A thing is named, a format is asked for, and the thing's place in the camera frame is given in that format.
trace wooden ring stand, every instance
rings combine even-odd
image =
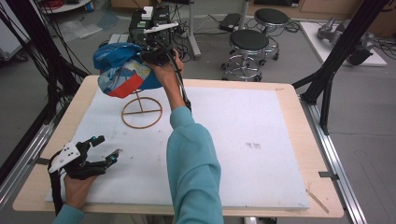
[[[155,99],[153,99],[153,98],[150,98],[150,97],[139,97],[139,95],[137,94],[137,91],[135,92],[135,94],[136,94],[136,99],[130,101],[130,102],[129,102],[128,104],[126,104],[126,105],[124,106],[124,108],[122,109],[122,112],[121,112],[122,121],[123,121],[128,127],[130,127],[130,128],[135,128],[135,129],[145,129],[145,128],[149,128],[149,127],[151,127],[152,125],[156,124],[156,123],[160,120],[160,118],[163,116],[163,106],[160,104],[160,102],[158,102],[157,100],[155,100]],[[143,109],[143,106],[142,106],[142,100],[153,101],[153,102],[155,102],[160,108],[159,108],[159,109],[154,109],[154,110],[144,110],[144,109]],[[140,111],[136,111],[136,112],[125,112],[126,107],[127,107],[128,105],[130,105],[131,103],[135,102],[135,101],[137,101],[137,102],[139,103]],[[153,123],[151,123],[151,124],[149,124],[149,125],[147,125],[147,126],[134,126],[134,125],[128,123],[128,122],[125,120],[125,118],[124,118],[126,115],[144,114],[144,113],[152,113],[152,112],[160,112],[160,116],[159,116]]]

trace robotic hand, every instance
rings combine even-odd
[[[106,169],[117,162],[120,149],[115,150],[110,155],[105,157],[104,161],[86,161],[88,157],[88,150],[90,149],[91,145],[96,147],[104,141],[105,138],[101,135],[97,138],[92,137],[91,139],[82,143],[78,142],[75,146],[73,143],[69,142],[61,151],[52,157],[51,161],[53,162],[49,165],[49,172],[54,173],[55,171],[64,168],[70,177],[76,179],[86,179],[90,176],[105,174]]]
[[[64,205],[61,196],[60,180],[62,169],[65,169],[67,174],[72,178],[86,179],[90,176],[105,174],[106,169],[117,162],[117,158],[121,152],[120,149],[116,149],[104,161],[86,161],[90,147],[96,147],[104,141],[105,138],[101,135],[99,137],[92,137],[82,143],[78,142],[75,145],[69,142],[49,160],[49,178],[56,215],[58,215]]]

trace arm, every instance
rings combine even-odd
[[[183,72],[183,63],[177,66]],[[195,123],[185,106],[174,67],[152,65],[172,109],[174,128],[168,140],[166,163],[177,223],[223,223],[219,198],[220,165],[209,131]]]
[[[87,201],[88,192],[96,177],[91,176],[85,180],[73,179],[69,175],[64,177],[66,202],[52,224],[79,223],[84,218],[81,209]]]

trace teal sleeve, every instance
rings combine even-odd
[[[84,218],[84,213],[64,204],[58,216],[53,220],[52,224],[78,224]]]
[[[209,131],[184,106],[172,111],[171,125],[166,160],[177,223],[223,223],[221,169]]]

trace white surface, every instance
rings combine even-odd
[[[327,57],[329,57],[332,48],[334,47],[333,44],[329,42],[327,39],[319,39],[318,38],[318,28],[320,28],[323,24],[318,24],[315,22],[305,22],[301,21],[300,24],[303,27],[303,31],[308,37],[311,46],[314,48],[315,53],[318,55],[322,62],[326,61]],[[371,52],[373,53],[366,61],[364,61],[360,66],[385,66],[387,63],[372,49]],[[343,65],[351,65],[348,62],[344,62]]]
[[[195,121],[211,132],[221,164],[223,206],[305,209],[309,201],[274,91],[187,88]],[[101,161],[116,148],[119,161],[92,186],[88,202],[171,204],[166,171],[166,144],[172,132],[170,108],[163,89],[143,91],[157,99],[163,117],[137,130],[121,120],[125,99],[98,91],[73,142],[104,135],[89,150],[88,161]],[[153,120],[157,115],[141,115]]]

